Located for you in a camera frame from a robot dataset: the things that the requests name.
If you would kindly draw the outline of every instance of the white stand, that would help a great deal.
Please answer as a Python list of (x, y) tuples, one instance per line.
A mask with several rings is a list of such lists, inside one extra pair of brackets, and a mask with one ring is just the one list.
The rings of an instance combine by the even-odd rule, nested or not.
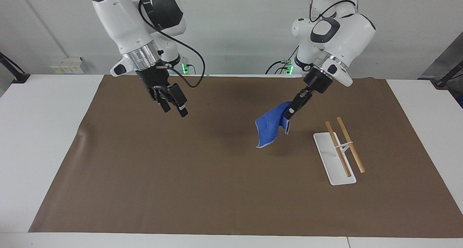
[(351, 177), (347, 177), (344, 167), (341, 163), (341, 159), (337, 154), (336, 148), (334, 147), (333, 141), (329, 132), (315, 133), (314, 140), (317, 144), (321, 160), (323, 162), (324, 169), (328, 175), (328, 179), (332, 185), (341, 184), (354, 184), (357, 182), (354, 172), (352, 172), (351, 165), (349, 164), (345, 152), (349, 149), (349, 142), (345, 144), (339, 144), (339, 138), (336, 132), (334, 133), (337, 144), (340, 146), (341, 152), (344, 156), (344, 160), (347, 163), (347, 167), (351, 172)]

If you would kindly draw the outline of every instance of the blue towel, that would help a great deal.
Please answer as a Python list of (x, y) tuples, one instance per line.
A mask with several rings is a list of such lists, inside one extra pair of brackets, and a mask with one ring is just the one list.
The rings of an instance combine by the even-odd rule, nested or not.
[(458, 98), (456, 99), (456, 101), (458, 102), (458, 104), (459, 104), (461, 107), (463, 107), (463, 94), (460, 95), (460, 97), (458, 97)]
[(273, 143), (278, 136), (278, 128), (282, 126), (285, 134), (289, 133), (289, 120), (283, 115), (291, 106), (291, 102), (282, 103), (268, 111), (256, 120), (256, 126), (259, 133), (259, 146), (261, 149)]

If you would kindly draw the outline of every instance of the brown mat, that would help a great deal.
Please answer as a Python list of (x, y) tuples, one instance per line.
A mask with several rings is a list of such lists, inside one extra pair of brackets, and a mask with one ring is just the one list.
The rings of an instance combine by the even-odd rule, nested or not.
[[(104, 77), (30, 232), (463, 238), (463, 215), (384, 80), (335, 82), (256, 149), (302, 79), (205, 78), (190, 114)], [(341, 116), (367, 172), (329, 184), (313, 134)]]

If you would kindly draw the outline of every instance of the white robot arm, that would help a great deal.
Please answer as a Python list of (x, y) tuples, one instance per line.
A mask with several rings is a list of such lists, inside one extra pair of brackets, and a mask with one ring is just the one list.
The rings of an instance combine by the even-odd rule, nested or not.
[[(183, 7), (180, 0), (142, 0), (142, 3), (141, 11), (145, 19), (150, 20), (153, 24), (155, 22), (167, 24), (168, 27), (159, 27), (165, 34), (175, 37), (185, 33), (187, 22), (183, 17)], [(153, 37), (159, 50), (162, 50), (161, 59), (166, 62), (166, 65), (176, 67), (183, 63), (183, 56), (178, 52), (176, 42), (148, 25), (145, 27)]]
[[(158, 3), (148, 0), (148, 4), (145, 9), (165, 9), (163, 14), (157, 15), (160, 19), (150, 17), (159, 30), (175, 27), (180, 23), (183, 12), (175, 0), (162, 0)], [(145, 28), (142, 16), (133, 1), (93, 0), (93, 6), (109, 37), (116, 42), (122, 54), (122, 60), (111, 69), (111, 74), (119, 76), (135, 70), (151, 98), (159, 103), (165, 112), (170, 111), (170, 102), (182, 117), (186, 116), (187, 98), (178, 84), (171, 85), (167, 81), (169, 73), (165, 69), (166, 63), (161, 59), (164, 52), (159, 50)]]
[(292, 27), (299, 41), (293, 72), (306, 75), (307, 87), (294, 98), (285, 113), (287, 119), (307, 103), (314, 91), (324, 93), (333, 79), (351, 86), (347, 68), (376, 32), (374, 24), (357, 12), (357, 0), (311, 0), (310, 12), (312, 9), (319, 12), (315, 20), (311, 16), (300, 18)]

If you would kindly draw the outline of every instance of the chopstick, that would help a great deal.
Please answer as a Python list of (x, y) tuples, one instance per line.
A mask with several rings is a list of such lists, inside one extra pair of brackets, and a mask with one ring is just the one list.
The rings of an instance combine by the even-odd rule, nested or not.
[[(341, 129), (343, 130), (343, 134), (344, 134), (344, 137), (346, 138), (347, 142), (351, 142), (352, 141), (351, 137), (349, 136), (349, 133), (347, 133), (347, 129), (344, 126), (344, 123), (343, 123), (343, 120), (341, 119), (341, 117), (337, 118), (337, 122), (339, 123), (339, 126), (341, 126)], [(349, 143), (349, 147), (351, 148), (352, 155), (354, 156), (355, 162), (357, 163), (357, 166), (358, 166), (360, 172), (365, 173), (364, 165), (363, 165), (362, 161), (360, 160), (360, 157), (358, 156), (357, 150), (354, 147), (354, 143), (352, 143), (352, 142)]]
[(336, 152), (339, 158), (341, 159), (341, 163), (343, 164), (344, 171), (346, 172), (347, 177), (350, 178), (352, 176), (351, 171), (349, 170), (349, 167), (347, 167), (347, 163), (344, 159), (344, 155), (337, 144), (337, 140), (336, 140), (336, 137), (334, 136), (333, 128), (331, 128), (331, 124), (329, 121), (327, 121), (325, 124), (326, 124), (326, 127), (328, 128), (328, 131), (330, 132), (331, 140), (333, 140), (333, 144), (336, 149)]

